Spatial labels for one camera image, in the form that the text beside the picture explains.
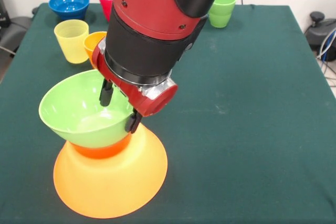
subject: yellow cup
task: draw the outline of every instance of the yellow cup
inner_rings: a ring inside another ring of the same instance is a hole
[[[89,60],[90,60],[92,66],[93,66],[93,63],[92,63],[92,53],[93,53],[93,50],[96,48],[97,44],[104,37],[106,37],[106,34],[107,34],[106,31],[97,31],[95,33],[89,34],[84,39],[84,48],[85,48],[86,53],[89,56]]]
[[[59,23],[54,29],[57,41],[67,61],[82,63],[88,59],[83,41],[89,34],[89,25],[78,19]]]

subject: green bowl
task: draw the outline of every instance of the green bowl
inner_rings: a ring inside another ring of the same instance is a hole
[[[102,107],[99,94],[103,76],[97,70],[71,76],[53,86],[42,98],[38,113],[56,134],[76,145],[100,148],[123,139],[133,107],[115,87],[111,103]]]

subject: green cup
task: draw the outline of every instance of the green cup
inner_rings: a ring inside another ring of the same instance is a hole
[[[236,0],[215,0],[209,11],[210,24],[216,28],[226,27]]]
[[[97,70],[71,76],[53,86],[39,106],[41,120],[60,137],[88,148],[112,145],[123,139],[133,111],[119,88],[102,107],[99,94],[104,77]]]

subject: orange cup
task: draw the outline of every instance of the orange cup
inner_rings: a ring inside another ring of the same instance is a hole
[[[93,66],[93,63],[92,63],[92,53],[93,53],[93,50],[96,48],[96,46],[98,45],[98,43],[104,37],[106,37],[106,34],[107,34],[106,31],[97,31],[95,33],[89,34],[84,39],[84,48],[85,48],[86,53],[89,56],[89,60],[90,60],[92,66]]]

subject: green tablecloth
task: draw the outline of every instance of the green tablecloth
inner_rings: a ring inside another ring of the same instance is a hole
[[[236,6],[225,29],[206,24],[173,71],[179,91],[143,120],[169,167],[159,193],[122,218],[80,216],[58,198],[64,141],[38,116],[69,64],[41,5],[0,85],[0,223],[334,223],[336,102],[289,7]],[[101,8],[90,31],[106,30]]]

